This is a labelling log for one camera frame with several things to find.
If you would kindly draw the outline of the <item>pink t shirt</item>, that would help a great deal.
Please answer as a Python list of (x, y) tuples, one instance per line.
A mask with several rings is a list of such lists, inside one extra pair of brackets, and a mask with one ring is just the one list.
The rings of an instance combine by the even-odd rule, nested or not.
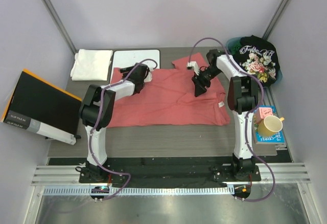
[(218, 125), (230, 123), (225, 89), (218, 78), (205, 94), (195, 97), (188, 58), (172, 61), (173, 69), (155, 69), (140, 93), (114, 103), (109, 127), (149, 125)]

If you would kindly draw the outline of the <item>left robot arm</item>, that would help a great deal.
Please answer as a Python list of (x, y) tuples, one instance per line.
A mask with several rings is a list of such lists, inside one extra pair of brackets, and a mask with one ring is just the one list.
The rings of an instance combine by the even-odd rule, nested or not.
[(102, 183), (108, 179), (109, 169), (105, 145), (106, 128), (109, 125), (116, 101), (141, 92), (145, 83), (152, 80), (153, 68), (136, 63), (120, 69), (122, 79), (116, 83), (98, 86), (90, 85), (81, 107), (79, 118), (85, 127), (88, 139), (88, 155), (83, 171), (91, 173), (91, 177)]

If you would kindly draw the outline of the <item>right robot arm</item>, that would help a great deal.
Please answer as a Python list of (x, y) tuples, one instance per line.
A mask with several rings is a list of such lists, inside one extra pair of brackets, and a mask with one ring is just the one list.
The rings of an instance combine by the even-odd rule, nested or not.
[(241, 70), (231, 55), (210, 50), (206, 56), (209, 66), (205, 69), (201, 70), (195, 61), (189, 61), (186, 67), (194, 72), (192, 81), (195, 85), (195, 97), (205, 94), (211, 81), (220, 73), (229, 79), (227, 105), (233, 114), (236, 134), (230, 172), (234, 179), (241, 181), (255, 170), (252, 120), (254, 108), (259, 102), (259, 86)]

